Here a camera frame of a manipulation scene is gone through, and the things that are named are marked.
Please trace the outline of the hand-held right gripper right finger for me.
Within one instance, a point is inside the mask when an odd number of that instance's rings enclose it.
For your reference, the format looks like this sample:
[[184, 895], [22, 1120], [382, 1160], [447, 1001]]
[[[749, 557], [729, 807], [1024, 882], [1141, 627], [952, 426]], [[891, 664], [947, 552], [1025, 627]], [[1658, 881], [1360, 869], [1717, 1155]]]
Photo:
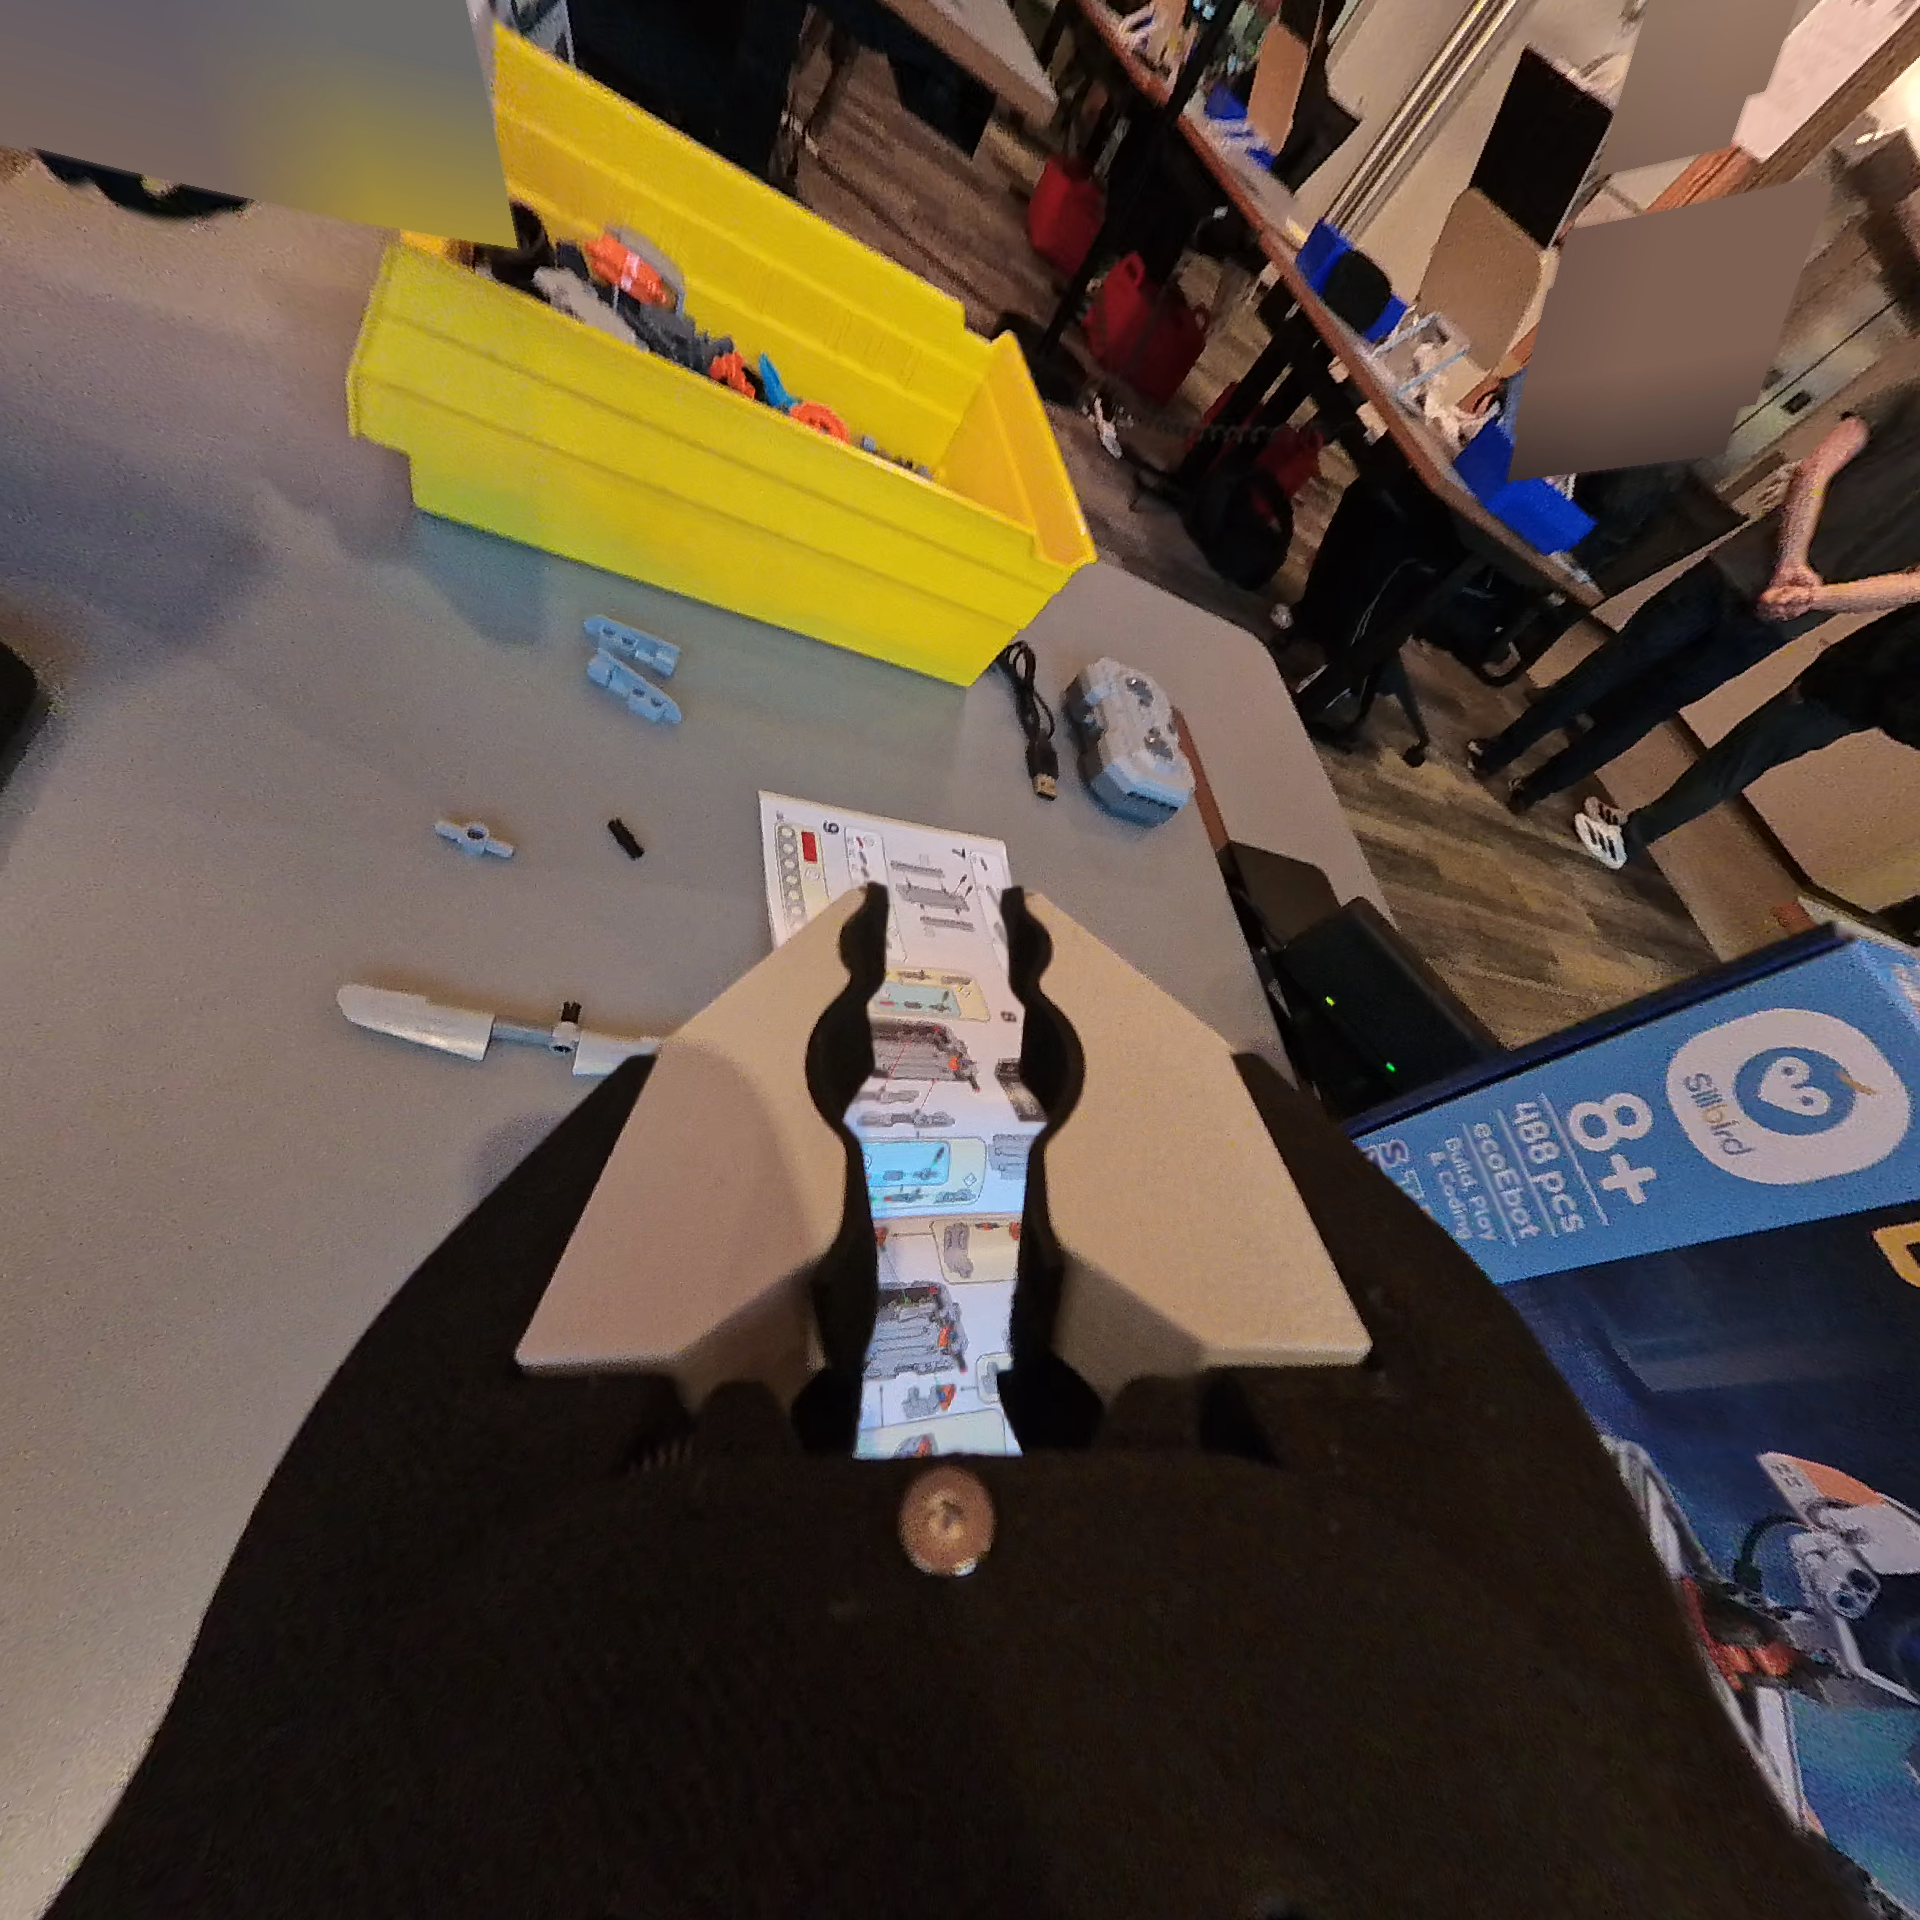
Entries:
[[1000, 899], [1041, 1130], [1024, 1164], [1009, 1411], [1142, 1378], [1350, 1368], [1370, 1338], [1215, 1029], [1056, 903]]

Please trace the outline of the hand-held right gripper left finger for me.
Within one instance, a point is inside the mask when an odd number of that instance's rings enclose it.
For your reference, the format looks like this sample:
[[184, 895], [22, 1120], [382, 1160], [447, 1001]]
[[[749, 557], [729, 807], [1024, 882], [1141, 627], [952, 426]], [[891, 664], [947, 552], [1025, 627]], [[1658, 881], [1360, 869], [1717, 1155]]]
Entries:
[[519, 1338], [527, 1377], [659, 1377], [791, 1409], [863, 1335], [829, 1332], [815, 1277], [846, 1241], [872, 1268], [846, 1127], [872, 1068], [888, 896], [826, 905], [670, 1036], [641, 1077]]

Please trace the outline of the grey desk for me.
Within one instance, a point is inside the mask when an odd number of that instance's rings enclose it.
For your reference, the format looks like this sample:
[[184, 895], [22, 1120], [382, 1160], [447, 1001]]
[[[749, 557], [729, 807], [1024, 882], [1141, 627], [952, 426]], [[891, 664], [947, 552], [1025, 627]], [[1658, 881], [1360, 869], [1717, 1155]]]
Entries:
[[[321, 1386], [587, 1093], [338, 988], [663, 1036], [767, 948], [767, 791], [999, 837], [1274, 1050], [1205, 827], [1033, 800], [995, 684], [418, 514], [345, 420], [378, 252], [3, 185], [3, 645], [50, 701], [3, 791], [3, 1916], [112, 1809]], [[679, 728], [587, 681], [587, 617], [679, 645]]]

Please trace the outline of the black power box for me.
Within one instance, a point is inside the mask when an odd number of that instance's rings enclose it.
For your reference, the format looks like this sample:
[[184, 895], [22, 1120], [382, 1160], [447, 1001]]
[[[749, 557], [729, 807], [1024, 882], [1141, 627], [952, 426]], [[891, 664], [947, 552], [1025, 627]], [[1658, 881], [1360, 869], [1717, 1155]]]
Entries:
[[1338, 1120], [1505, 1053], [1363, 899], [1281, 939], [1274, 972], [1312, 1088]]

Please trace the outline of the grey panel with axle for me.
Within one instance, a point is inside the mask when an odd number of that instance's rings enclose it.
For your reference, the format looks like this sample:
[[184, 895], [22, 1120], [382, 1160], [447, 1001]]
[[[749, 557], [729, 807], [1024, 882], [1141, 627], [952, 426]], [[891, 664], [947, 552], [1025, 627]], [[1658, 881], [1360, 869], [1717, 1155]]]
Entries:
[[465, 1063], [481, 1063], [494, 1047], [534, 1050], [567, 1065], [570, 1077], [600, 1082], [632, 1061], [653, 1061], [659, 1042], [610, 1036], [583, 1024], [576, 1000], [561, 1003], [550, 1024], [522, 1024], [503, 1015], [449, 1007], [416, 993], [345, 984], [335, 993], [342, 1017], [378, 1039], [432, 1050]]

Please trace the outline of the open instruction booklet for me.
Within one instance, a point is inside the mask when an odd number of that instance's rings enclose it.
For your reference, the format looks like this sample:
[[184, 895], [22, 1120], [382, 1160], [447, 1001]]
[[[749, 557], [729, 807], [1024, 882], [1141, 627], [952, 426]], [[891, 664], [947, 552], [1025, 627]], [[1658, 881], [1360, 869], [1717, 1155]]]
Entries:
[[848, 1104], [877, 1248], [859, 1456], [1017, 1456], [1000, 1407], [1025, 1157], [1045, 1125], [1021, 1080], [999, 839], [759, 795], [784, 944], [843, 896], [887, 892], [872, 1069]]

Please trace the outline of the blue robot kit box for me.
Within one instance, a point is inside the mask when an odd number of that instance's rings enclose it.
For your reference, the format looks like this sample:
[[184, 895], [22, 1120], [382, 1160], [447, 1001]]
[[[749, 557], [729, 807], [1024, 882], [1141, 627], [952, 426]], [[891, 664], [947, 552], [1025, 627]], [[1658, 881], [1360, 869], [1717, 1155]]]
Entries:
[[1587, 1411], [1787, 1817], [1915, 1916], [1915, 948], [1816, 929], [1346, 1132]]

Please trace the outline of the grey battery hub module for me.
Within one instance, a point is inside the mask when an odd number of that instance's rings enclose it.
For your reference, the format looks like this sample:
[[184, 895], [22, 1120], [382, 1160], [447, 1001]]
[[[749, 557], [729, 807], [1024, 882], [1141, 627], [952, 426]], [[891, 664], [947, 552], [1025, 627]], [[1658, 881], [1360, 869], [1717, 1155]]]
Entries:
[[1142, 671], [1101, 656], [1081, 667], [1059, 700], [1072, 763], [1093, 803], [1141, 827], [1175, 818], [1195, 795], [1195, 776], [1165, 691]]

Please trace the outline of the yellow plastic bin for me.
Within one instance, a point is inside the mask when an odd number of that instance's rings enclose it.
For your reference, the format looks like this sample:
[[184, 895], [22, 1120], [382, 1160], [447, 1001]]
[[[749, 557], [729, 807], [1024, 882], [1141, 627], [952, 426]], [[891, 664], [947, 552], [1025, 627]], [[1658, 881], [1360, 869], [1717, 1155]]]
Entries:
[[614, 343], [405, 233], [349, 433], [430, 514], [967, 687], [1094, 562], [1011, 339], [527, 40], [494, 29], [504, 185], [560, 242], [627, 226], [690, 317], [848, 440]]

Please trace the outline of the black backpack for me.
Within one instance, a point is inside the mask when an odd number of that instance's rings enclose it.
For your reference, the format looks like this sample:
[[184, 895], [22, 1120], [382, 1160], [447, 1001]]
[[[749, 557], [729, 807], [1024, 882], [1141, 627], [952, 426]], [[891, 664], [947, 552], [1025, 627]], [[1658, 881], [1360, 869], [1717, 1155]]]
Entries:
[[1280, 426], [1259, 448], [1222, 453], [1192, 484], [1183, 527], [1222, 583], [1259, 592], [1280, 575], [1294, 540], [1294, 501], [1319, 474], [1323, 448], [1315, 426]]

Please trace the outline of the blue plastic bin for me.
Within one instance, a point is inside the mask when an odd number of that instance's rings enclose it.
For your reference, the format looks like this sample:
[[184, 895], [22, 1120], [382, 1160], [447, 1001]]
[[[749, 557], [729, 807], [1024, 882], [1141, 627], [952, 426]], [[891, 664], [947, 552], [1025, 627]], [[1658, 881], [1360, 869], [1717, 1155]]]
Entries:
[[1536, 554], [1571, 554], [1587, 540], [1595, 520], [1544, 477], [1510, 477], [1513, 453], [1509, 420], [1488, 417], [1455, 455], [1453, 474], [1488, 514]]
[[1408, 314], [1390, 276], [1330, 220], [1306, 232], [1296, 269], [1319, 305], [1369, 346], [1386, 343]]

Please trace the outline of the long wooden table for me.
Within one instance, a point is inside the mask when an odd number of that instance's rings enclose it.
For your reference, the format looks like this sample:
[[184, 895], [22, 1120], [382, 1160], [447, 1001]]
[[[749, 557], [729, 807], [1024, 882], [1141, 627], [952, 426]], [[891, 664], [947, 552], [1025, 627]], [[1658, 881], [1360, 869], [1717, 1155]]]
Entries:
[[1129, 508], [1157, 501], [1182, 512], [1187, 492], [1213, 466], [1227, 455], [1256, 453], [1274, 428], [1289, 426], [1296, 409], [1310, 404], [1321, 433], [1346, 450], [1360, 477], [1385, 482], [1406, 475], [1450, 516], [1455, 540], [1470, 554], [1458, 565], [1465, 579], [1474, 567], [1502, 570], [1536, 603], [1592, 610], [1600, 603], [1595, 581], [1566, 556], [1530, 547], [1461, 482], [1440, 434], [1395, 397], [1377, 351], [1303, 274], [1289, 220], [1280, 216], [1273, 221], [1266, 216], [1280, 192], [1256, 189], [1255, 177], [1224, 153], [1200, 119], [1183, 113], [1178, 135], [1259, 245], [1271, 274], [1271, 288], [1256, 306], [1266, 346], [1238, 376], [1218, 417], [1190, 428], [1187, 450], [1175, 466], [1129, 464]]

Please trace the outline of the red storage bag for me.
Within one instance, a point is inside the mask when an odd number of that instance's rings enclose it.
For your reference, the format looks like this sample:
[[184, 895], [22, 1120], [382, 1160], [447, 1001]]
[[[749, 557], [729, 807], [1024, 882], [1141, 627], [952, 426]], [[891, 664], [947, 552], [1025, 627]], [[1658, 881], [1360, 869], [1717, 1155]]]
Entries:
[[1137, 397], [1175, 400], [1208, 341], [1211, 316], [1175, 279], [1151, 279], [1137, 252], [1120, 256], [1094, 288], [1082, 336], [1094, 363]]
[[1069, 281], [1087, 261], [1106, 211], [1106, 185], [1093, 163], [1047, 155], [1024, 208], [1025, 245], [1057, 281]]

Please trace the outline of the pile of loose bricks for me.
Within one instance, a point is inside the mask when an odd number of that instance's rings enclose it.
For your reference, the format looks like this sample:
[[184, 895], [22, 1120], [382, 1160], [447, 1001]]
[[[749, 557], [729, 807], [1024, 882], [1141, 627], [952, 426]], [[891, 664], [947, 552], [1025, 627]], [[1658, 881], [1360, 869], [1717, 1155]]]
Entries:
[[531, 208], [512, 204], [510, 248], [464, 245], [470, 267], [617, 343], [663, 360], [794, 426], [872, 459], [931, 481], [929, 466], [855, 434], [826, 404], [792, 393], [770, 354], [743, 354], [729, 333], [709, 333], [688, 314], [681, 267], [634, 228], [610, 226], [587, 242], [560, 240]]

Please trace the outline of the black display board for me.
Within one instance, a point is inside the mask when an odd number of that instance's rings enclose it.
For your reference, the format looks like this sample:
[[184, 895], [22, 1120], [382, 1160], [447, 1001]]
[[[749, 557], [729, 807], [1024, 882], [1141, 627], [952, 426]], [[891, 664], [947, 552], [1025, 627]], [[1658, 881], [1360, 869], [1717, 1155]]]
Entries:
[[1563, 232], [1613, 123], [1613, 107], [1559, 63], [1523, 49], [1472, 168], [1470, 192], [1546, 250]]

